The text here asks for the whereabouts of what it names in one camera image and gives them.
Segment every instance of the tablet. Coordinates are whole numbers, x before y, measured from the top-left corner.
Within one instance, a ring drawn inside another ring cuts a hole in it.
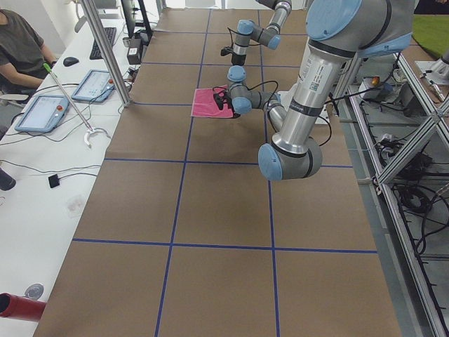
[[[90,70],[72,94],[73,100],[101,103],[114,90],[111,76],[106,70]]]
[[[60,95],[39,95],[25,108],[16,131],[49,132],[64,117],[69,100]]]

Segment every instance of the white desk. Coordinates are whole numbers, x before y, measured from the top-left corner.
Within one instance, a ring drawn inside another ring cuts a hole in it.
[[[127,49],[123,46],[123,21],[103,20],[104,27],[116,27],[114,54],[122,74],[129,67],[126,59]],[[89,60],[93,36],[86,23],[76,38],[55,65],[53,71],[61,83],[79,83],[90,69],[106,70],[104,60]],[[64,67],[62,60],[74,56],[80,60],[71,67]],[[55,83],[47,76],[41,88]],[[69,93],[75,87],[67,87]],[[39,92],[62,94],[59,89]],[[80,110],[87,107],[79,104]],[[116,91],[102,104],[91,105],[92,117],[89,122],[94,127],[105,128],[110,135],[114,133],[119,121],[121,101]],[[48,137],[64,138],[81,119],[71,108],[62,121],[67,123],[47,133]],[[13,126],[0,142],[0,159],[16,164],[31,166],[41,171],[60,171],[71,167],[101,165],[110,139],[104,133],[91,136],[92,148],[83,141],[86,127],[81,125],[67,138],[54,143],[44,137],[35,137],[19,143],[17,140],[29,138],[27,134],[17,133]],[[52,173],[41,174],[28,168],[1,165],[5,172],[14,177],[16,186],[9,191],[0,190],[0,293],[13,293],[22,296],[26,288],[34,283],[45,287],[41,300],[47,301],[59,273],[67,249],[78,225],[84,205],[91,192],[95,177],[77,175],[62,179],[61,185],[50,189],[48,179]],[[60,173],[65,176],[76,172],[97,174],[99,168],[82,169]],[[15,319],[0,318],[0,336],[32,336],[37,323]]]

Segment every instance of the red cylinder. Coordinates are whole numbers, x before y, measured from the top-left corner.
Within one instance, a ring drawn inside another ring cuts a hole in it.
[[[0,294],[0,317],[38,322],[46,304],[26,297],[2,293]]]

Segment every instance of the black box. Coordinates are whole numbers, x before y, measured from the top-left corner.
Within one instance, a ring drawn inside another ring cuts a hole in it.
[[[126,57],[130,65],[139,65],[142,62],[143,44],[142,40],[133,37],[129,41],[129,48]]]

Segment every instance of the pink cloth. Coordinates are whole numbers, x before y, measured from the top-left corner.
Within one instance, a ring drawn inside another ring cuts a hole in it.
[[[218,109],[213,94],[214,91],[211,88],[196,89],[191,115],[193,117],[232,118],[234,113],[226,104],[223,110]]]

